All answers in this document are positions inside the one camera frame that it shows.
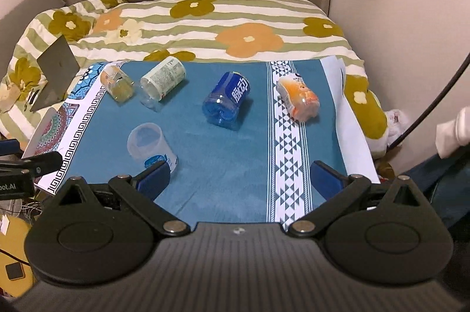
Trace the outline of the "orange wrapped clear cup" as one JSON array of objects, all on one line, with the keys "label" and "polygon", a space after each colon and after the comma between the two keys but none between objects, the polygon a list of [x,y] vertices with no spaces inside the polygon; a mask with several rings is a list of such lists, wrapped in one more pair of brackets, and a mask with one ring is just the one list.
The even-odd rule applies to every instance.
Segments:
[{"label": "orange wrapped clear cup", "polygon": [[298,73],[289,73],[279,78],[276,90],[292,119],[307,122],[317,117],[320,102]]}]

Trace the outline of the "blue patterned mat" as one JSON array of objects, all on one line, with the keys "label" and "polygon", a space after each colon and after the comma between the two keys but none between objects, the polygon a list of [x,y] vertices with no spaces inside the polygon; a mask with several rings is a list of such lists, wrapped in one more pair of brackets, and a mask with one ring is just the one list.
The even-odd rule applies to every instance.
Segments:
[{"label": "blue patterned mat", "polygon": [[[39,151],[58,151],[59,171],[37,185],[57,193],[79,175],[105,183],[117,174],[136,175],[143,161],[127,150],[141,124],[159,126],[178,162],[158,205],[189,225],[201,221],[292,223],[321,205],[328,191],[313,185],[310,166],[320,161],[346,168],[336,133],[336,110],[326,74],[317,60],[274,63],[187,63],[187,77],[158,111],[137,98],[118,104],[92,65],[41,135]],[[235,71],[250,85],[234,129],[206,120],[202,104],[222,75]],[[319,115],[292,120],[276,92],[279,77],[298,73],[320,100]]]}]

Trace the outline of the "floral striped quilt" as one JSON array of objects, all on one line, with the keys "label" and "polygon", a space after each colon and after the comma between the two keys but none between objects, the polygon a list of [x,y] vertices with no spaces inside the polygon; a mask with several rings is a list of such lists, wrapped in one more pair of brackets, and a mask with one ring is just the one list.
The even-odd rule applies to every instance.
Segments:
[{"label": "floral striped quilt", "polygon": [[1,78],[1,133],[27,144],[44,116],[37,60],[64,37],[82,69],[98,62],[272,62],[334,55],[346,67],[345,96],[371,153],[387,148],[388,120],[363,61],[343,30],[307,0],[85,0],[32,16],[14,38]]}]

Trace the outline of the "white green label clear cup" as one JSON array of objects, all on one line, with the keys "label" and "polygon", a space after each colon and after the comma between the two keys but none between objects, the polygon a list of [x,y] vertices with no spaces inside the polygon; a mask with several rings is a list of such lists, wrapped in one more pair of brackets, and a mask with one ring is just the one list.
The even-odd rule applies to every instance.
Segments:
[{"label": "white green label clear cup", "polygon": [[186,79],[184,65],[175,57],[167,57],[140,78],[141,103],[158,110],[160,101]]}]

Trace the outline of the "translucent white cup blue logo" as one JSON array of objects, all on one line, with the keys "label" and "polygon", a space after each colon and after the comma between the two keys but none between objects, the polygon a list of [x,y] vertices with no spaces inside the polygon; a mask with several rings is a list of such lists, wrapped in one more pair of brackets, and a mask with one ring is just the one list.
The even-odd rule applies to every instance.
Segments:
[{"label": "translucent white cup blue logo", "polygon": [[178,156],[170,148],[162,129],[154,123],[144,123],[134,128],[127,138],[127,151],[134,161],[146,168],[158,161],[165,161],[173,173]]}]

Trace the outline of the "white sock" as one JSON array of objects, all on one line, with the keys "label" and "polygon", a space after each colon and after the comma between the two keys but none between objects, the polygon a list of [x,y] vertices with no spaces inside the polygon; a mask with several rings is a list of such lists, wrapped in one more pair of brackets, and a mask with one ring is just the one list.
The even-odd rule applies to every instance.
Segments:
[{"label": "white sock", "polygon": [[460,147],[469,145],[470,108],[460,109],[456,118],[439,124],[436,128],[435,145],[440,158],[449,158]]}]

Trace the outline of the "yellow round object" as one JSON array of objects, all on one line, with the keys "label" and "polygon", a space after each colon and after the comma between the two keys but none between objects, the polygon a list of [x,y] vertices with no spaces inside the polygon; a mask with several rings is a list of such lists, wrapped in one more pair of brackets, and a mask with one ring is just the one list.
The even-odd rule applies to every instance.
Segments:
[{"label": "yellow round object", "polygon": [[24,244],[31,226],[19,217],[1,215],[1,294],[17,298],[35,283]]}]

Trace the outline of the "grey headboard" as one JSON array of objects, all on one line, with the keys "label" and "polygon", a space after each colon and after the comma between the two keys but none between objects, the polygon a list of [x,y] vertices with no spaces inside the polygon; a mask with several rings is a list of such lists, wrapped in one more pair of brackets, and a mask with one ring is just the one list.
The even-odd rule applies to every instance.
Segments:
[{"label": "grey headboard", "polygon": [[0,74],[6,75],[14,48],[30,21],[43,11],[61,8],[63,0],[23,0],[1,19]]}]

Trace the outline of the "blue plastic cup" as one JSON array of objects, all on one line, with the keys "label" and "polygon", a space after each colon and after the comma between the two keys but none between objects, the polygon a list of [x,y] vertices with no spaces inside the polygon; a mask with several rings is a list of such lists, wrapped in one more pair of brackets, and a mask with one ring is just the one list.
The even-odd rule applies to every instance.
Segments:
[{"label": "blue plastic cup", "polygon": [[218,127],[236,130],[242,104],[251,90],[247,78],[234,71],[225,72],[202,104],[206,120]]}]

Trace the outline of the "orange label clear cup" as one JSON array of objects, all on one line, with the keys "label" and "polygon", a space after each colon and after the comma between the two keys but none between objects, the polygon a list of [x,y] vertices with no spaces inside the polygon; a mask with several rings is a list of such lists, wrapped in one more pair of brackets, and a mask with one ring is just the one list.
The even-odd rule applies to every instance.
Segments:
[{"label": "orange label clear cup", "polygon": [[134,82],[117,65],[106,65],[101,71],[100,82],[117,103],[124,103],[134,96]]}]

